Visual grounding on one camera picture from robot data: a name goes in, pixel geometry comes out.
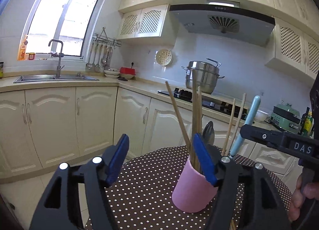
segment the polka dot tablecloth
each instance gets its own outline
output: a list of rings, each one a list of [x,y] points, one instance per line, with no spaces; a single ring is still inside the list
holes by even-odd
[[[120,229],[183,229],[201,230],[209,217],[214,199],[198,213],[185,213],[172,202],[172,192],[185,166],[188,152],[185,146],[168,147],[134,158],[122,166],[117,182],[106,189],[109,203]],[[235,161],[253,166],[254,161],[237,155]],[[272,172],[270,176],[278,188],[286,209],[291,192]],[[238,185],[234,208],[234,222],[238,227],[243,185]],[[92,229],[89,218],[85,229]]]

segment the red container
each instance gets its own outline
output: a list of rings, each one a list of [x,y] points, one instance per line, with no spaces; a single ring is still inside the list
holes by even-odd
[[[120,73],[126,73],[126,74],[133,74],[135,75],[135,69],[127,68],[127,67],[121,67]]]

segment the light blue handle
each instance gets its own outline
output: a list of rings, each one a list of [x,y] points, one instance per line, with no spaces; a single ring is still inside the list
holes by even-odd
[[[258,111],[260,105],[260,97],[259,96],[255,96],[253,103],[251,104],[249,113],[246,117],[246,121],[245,121],[245,125],[251,125],[254,122],[254,117],[256,116],[256,113]],[[230,155],[231,156],[235,156],[239,149],[241,148],[241,145],[244,142],[244,138],[241,137],[241,135],[239,134],[238,137],[236,138],[234,144],[232,145],[232,147],[230,148]]]

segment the hand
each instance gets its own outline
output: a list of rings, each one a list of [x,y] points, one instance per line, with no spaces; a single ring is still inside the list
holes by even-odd
[[[319,200],[319,182],[308,183],[304,190],[303,194],[301,193],[301,184],[302,184],[302,174],[299,176],[296,184],[296,189],[291,197],[288,217],[289,220],[295,221],[299,218],[300,208],[305,201],[305,198],[317,199]]]

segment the floor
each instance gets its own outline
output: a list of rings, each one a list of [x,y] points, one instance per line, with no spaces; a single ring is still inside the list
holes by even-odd
[[[15,215],[24,229],[29,229],[33,213],[54,172],[38,177],[0,185],[0,193],[15,206]],[[84,184],[79,184],[79,201],[83,225],[87,223],[89,211]]]

